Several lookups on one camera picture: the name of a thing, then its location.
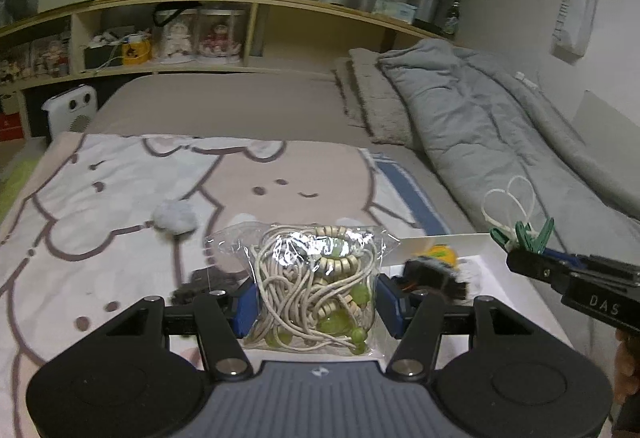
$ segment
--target white pom-pom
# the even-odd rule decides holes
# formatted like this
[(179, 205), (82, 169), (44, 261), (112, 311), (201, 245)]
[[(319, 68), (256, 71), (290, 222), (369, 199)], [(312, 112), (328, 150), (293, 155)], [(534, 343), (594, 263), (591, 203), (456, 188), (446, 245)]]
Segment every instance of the white pom-pom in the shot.
[(156, 207), (152, 219), (157, 228), (174, 236), (191, 232), (198, 227), (196, 214), (187, 200), (165, 200)]

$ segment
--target glass jar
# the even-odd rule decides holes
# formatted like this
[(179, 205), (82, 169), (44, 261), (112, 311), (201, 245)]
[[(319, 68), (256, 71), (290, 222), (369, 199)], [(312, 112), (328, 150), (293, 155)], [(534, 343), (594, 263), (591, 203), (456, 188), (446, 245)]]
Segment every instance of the glass jar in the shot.
[(244, 10), (200, 10), (198, 60), (207, 64), (238, 64), (245, 28)]
[(176, 10), (156, 12), (162, 26), (154, 28), (154, 59), (162, 64), (186, 63), (196, 57), (194, 32), (198, 12), (190, 8), (176, 13)]

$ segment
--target bottle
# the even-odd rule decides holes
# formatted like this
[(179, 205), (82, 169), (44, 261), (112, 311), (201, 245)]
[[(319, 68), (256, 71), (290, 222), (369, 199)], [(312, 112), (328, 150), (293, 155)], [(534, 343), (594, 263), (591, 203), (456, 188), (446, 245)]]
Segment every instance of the bottle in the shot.
[(460, 0), (454, 0), (451, 7), (447, 10), (447, 19), (444, 23), (442, 31), (450, 36), (455, 36), (458, 31), (458, 23), (460, 22)]

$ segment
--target yellow container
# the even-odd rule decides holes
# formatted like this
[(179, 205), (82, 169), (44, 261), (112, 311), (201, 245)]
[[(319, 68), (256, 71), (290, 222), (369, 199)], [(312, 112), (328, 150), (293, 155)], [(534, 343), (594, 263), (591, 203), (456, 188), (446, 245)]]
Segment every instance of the yellow container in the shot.
[(122, 44), (122, 64), (142, 64), (151, 60), (151, 41), (141, 34), (130, 35)]

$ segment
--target gray mattress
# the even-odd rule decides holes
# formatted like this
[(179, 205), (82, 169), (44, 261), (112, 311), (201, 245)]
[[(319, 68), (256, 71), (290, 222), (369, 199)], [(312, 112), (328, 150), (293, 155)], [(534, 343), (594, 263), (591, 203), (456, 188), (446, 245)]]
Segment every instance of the gray mattress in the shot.
[(186, 134), (262, 140), (316, 140), (368, 148), (398, 162), (449, 230), (475, 232), (424, 155), (372, 144), (351, 126), (331, 79), (278, 74), (163, 74), (134, 79), (100, 108), (89, 133)]

